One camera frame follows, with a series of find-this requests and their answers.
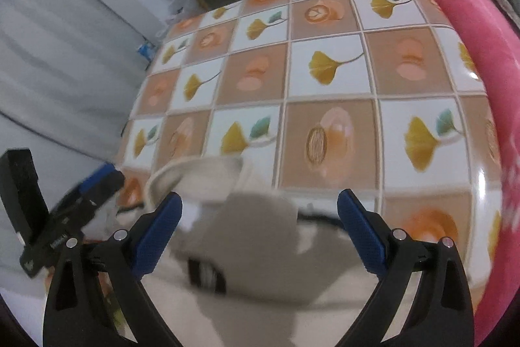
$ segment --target yellow ginkgo leaf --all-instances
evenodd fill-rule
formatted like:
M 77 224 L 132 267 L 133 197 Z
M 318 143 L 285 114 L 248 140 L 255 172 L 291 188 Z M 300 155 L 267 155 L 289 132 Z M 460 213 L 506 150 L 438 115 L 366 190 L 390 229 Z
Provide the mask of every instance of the yellow ginkgo leaf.
M 337 62 L 337 60 L 333 60 L 317 50 L 309 62 L 309 70 L 311 76 L 318 80 L 319 83 L 327 86 L 334 80 L 336 70 L 340 65 L 341 62 Z
M 389 19 L 392 16 L 395 4 L 388 0 L 372 0 L 370 6 L 381 18 Z
M 226 11 L 227 11 L 227 8 L 225 8 L 225 7 L 217 8 L 215 11 L 213 11 L 213 18 L 218 20 L 220 17 L 222 17 L 226 13 Z
M 459 56 L 462 59 L 462 62 L 464 62 L 464 66 L 467 68 L 467 70 L 470 73 L 473 73 L 476 79 L 479 79 L 480 76 L 477 73 L 477 67 L 471 59 L 470 53 L 467 51 L 467 47 L 464 45 L 464 43 L 461 42 L 459 42 Z
M 192 74 L 190 78 L 188 78 L 188 81 L 186 81 L 184 85 L 184 99 L 186 99 L 186 102 L 193 99 L 193 96 L 195 96 L 201 85 L 202 81 L 197 77 L 197 74 Z
M 163 65 L 168 62 L 172 56 L 175 55 L 175 46 L 170 45 L 168 49 L 166 49 L 165 53 L 163 54 Z
M 220 153 L 242 153 L 248 146 L 241 125 L 235 121 L 222 137 Z
M 495 259 L 495 250 L 497 249 L 501 221 L 502 220 L 500 218 L 500 213 L 496 211 L 495 216 L 493 217 L 493 224 L 491 225 L 491 230 L 488 236 L 488 254 L 489 259 L 491 261 Z
M 145 135 L 145 130 L 142 128 L 141 130 L 139 130 L 139 132 L 137 133 L 137 136 L 135 137 L 135 140 L 134 140 L 134 157 L 138 157 L 140 155 L 140 153 L 142 152 L 142 150 L 145 148 L 146 146 L 146 135 Z
M 249 24 L 247 35 L 249 40 L 255 40 L 267 28 L 267 25 L 259 19 L 254 20 Z
M 405 134 L 406 154 L 417 171 L 425 171 L 433 158 L 439 141 L 418 117 L 413 117 Z

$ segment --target pink blanket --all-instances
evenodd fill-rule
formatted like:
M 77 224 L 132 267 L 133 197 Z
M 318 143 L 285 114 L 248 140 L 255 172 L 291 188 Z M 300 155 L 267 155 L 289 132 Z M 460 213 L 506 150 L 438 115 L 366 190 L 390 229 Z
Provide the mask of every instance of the pink blanket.
M 520 286 L 520 39 L 490 0 L 435 0 L 462 38 L 489 97 L 502 160 L 502 226 L 491 276 L 475 314 L 475 345 Z

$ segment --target clothing tag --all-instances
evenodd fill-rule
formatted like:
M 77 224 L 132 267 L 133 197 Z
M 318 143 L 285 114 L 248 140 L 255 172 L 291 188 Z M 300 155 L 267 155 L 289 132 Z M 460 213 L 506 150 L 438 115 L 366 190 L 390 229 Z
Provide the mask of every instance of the clothing tag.
M 226 279 L 208 261 L 188 259 L 190 284 L 212 293 L 226 294 Z

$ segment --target metal rivet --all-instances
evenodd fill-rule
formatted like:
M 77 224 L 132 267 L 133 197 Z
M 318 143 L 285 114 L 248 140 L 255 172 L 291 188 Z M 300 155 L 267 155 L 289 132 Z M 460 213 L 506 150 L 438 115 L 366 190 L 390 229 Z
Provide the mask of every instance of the metal rivet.
M 455 246 L 455 243 L 453 242 L 453 240 L 449 237 L 443 237 L 443 245 L 445 245 L 446 247 L 453 247 Z
M 118 241 L 124 240 L 126 236 L 128 235 L 128 232 L 124 229 L 119 229 L 114 233 L 114 238 Z
M 67 243 L 65 243 L 68 248 L 72 248 L 77 245 L 77 239 L 76 238 L 69 238 L 67 240 Z
M 395 230 L 393 230 L 392 235 L 398 240 L 404 240 L 406 238 L 405 230 L 402 230 L 400 228 L 396 228 Z

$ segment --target gray curtain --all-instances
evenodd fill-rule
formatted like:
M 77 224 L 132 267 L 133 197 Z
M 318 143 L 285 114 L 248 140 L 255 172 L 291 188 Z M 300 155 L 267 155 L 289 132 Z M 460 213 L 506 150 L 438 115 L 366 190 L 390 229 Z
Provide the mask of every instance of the gray curtain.
M 0 113 L 111 160 L 145 77 L 143 41 L 99 0 L 0 0 Z

